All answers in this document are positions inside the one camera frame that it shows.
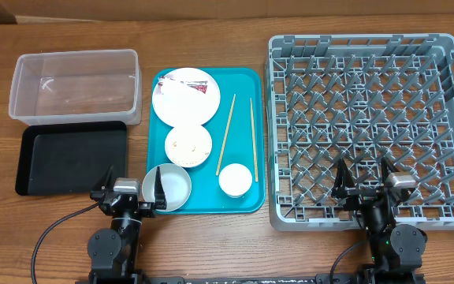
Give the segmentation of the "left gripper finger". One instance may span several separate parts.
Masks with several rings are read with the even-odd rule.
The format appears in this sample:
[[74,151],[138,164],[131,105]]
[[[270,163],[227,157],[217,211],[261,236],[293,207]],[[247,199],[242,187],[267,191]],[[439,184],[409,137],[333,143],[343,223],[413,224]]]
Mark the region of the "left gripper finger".
[[113,173],[113,166],[109,166],[104,175],[95,183],[93,192],[102,192],[110,186]]
[[156,209],[166,209],[166,194],[162,186],[162,175],[160,166],[156,167],[154,178],[154,206]]

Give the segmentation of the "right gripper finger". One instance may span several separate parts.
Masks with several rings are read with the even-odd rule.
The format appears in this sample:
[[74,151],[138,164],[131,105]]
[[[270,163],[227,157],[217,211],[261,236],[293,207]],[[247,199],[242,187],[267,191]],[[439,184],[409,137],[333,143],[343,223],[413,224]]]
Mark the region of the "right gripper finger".
[[381,180],[384,185],[395,185],[397,174],[400,172],[392,163],[392,161],[386,157],[380,159],[381,167]]
[[354,188],[355,187],[355,182],[353,180],[353,177],[351,175],[350,170],[348,169],[348,166],[346,165],[346,162],[344,161],[343,158],[340,158],[337,160],[337,175],[335,178],[334,182],[334,188],[339,189],[339,188]]

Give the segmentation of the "shallow grey-white bowl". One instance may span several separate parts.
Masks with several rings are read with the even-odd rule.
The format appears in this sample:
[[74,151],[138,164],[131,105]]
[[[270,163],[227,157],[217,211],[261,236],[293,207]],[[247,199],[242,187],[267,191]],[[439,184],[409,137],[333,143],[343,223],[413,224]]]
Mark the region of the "shallow grey-white bowl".
[[[173,163],[164,163],[158,166],[161,174],[161,183],[166,195],[167,207],[160,212],[171,212],[181,208],[188,200],[192,191],[192,181],[188,172]],[[143,179],[142,194],[147,202],[154,202],[154,181],[157,167],[152,168]]]

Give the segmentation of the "white bowl with food residue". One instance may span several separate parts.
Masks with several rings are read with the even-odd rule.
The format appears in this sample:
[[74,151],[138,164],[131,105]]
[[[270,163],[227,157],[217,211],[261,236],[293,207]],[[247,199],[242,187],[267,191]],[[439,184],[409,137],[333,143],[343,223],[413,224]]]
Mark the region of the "white bowl with food residue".
[[204,163],[212,150],[210,133],[201,125],[172,128],[165,139],[165,153],[174,164],[190,168]]

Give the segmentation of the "small white cup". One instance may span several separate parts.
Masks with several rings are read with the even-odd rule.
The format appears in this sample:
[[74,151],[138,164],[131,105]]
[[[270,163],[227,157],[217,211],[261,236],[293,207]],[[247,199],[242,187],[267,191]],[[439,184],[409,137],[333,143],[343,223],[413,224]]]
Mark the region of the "small white cup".
[[239,163],[229,164],[219,174],[221,190],[232,198],[244,195],[250,189],[251,184],[251,171]]

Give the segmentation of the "wooden chopstick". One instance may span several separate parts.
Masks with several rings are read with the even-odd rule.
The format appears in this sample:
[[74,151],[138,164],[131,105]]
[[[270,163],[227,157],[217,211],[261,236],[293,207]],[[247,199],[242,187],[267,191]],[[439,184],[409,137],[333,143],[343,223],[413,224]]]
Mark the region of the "wooden chopstick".
[[250,98],[250,115],[251,115],[251,140],[252,140],[252,151],[253,151],[253,160],[254,160],[255,182],[259,182],[259,170],[258,170],[257,148],[256,148],[256,133],[255,133],[255,117],[254,117],[252,98]]
[[230,107],[230,110],[229,110],[229,116],[228,116],[228,119],[227,119],[227,122],[226,122],[226,126],[225,126],[224,137],[223,137],[223,141],[222,141],[222,145],[221,145],[221,151],[220,151],[220,155],[219,155],[219,158],[218,158],[218,165],[217,165],[217,169],[216,169],[216,176],[219,176],[219,174],[220,174],[221,163],[222,163],[223,155],[224,155],[224,152],[225,152],[225,146],[226,146],[226,141],[227,141],[228,134],[229,134],[230,124],[231,124],[231,121],[232,121],[233,109],[234,109],[234,106],[235,106],[235,102],[236,102],[236,94],[233,95],[231,107]]

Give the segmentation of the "large white plate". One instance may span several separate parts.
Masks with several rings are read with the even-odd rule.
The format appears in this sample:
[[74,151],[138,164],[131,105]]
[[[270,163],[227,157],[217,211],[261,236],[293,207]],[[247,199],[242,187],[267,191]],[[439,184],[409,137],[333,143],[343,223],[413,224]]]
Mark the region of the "large white plate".
[[[206,81],[206,93],[192,89],[183,95],[163,95],[158,86],[160,77],[178,80]],[[217,81],[203,69],[179,68],[157,75],[152,92],[152,107],[157,117],[171,127],[180,125],[204,125],[218,111],[221,92]]]

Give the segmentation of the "red snack wrapper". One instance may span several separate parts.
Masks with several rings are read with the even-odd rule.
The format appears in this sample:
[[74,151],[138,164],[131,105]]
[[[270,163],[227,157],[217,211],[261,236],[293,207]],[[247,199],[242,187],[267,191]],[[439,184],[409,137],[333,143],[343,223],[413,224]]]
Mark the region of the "red snack wrapper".
[[163,79],[163,78],[169,78],[169,79],[172,79],[172,80],[177,80],[177,81],[180,81],[183,84],[186,84],[187,86],[189,86],[191,88],[191,91],[189,91],[189,92],[192,92],[192,89],[194,89],[195,91],[206,93],[207,87],[208,87],[208,84],[207,84],[206,81],[178,80],[178,79],[172,78],[172,77],[160,77],[159,80],[158,80],[158,86],[159,87],[160,87],[159,81],[161,79]]

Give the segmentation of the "white napkin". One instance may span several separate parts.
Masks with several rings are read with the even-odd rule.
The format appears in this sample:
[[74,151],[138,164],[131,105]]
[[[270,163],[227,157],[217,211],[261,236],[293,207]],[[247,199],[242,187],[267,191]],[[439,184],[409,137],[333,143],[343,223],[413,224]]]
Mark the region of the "white napkin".
[[186,84],[177,80],[163,78],[159,81],[160,92],[163,95],[183,95],[191,91],[191,88]]

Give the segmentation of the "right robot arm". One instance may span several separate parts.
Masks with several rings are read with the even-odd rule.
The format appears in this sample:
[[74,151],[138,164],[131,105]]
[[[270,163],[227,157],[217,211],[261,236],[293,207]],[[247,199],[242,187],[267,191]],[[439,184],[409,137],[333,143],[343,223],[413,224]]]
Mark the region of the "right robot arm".
[[[345,211],[352,211],[367,238],[343,251],[329,272],[331,283],[424,283],[415,270],[422,266],[427,234],[408,224],[397,224],[393,208],[407,201],[415,191],[416,181],[387,158],[380,160],[381,184],[369,189],[356,186],[343,159],[336,163],[337,176],[331,196],[342,199]],[[362,264],[352,275],[337,277],[339,262],[351,251],[367,243],[371,264]]]

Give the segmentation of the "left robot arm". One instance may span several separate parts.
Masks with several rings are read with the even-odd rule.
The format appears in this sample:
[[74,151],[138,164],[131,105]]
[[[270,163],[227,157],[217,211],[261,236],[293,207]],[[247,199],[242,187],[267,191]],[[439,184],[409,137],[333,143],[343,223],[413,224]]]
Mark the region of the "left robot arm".
[[90,283],[150,283],[136,268],[142,219],[154,218],[156,210],[167,208],[161,171],[154,175],[154,200],[140,199],[137,179],[120,177],[112,180],[109,167],[90,193],[99,209],[112,218],[110,228],[96,231],[87,243],[91,258]]

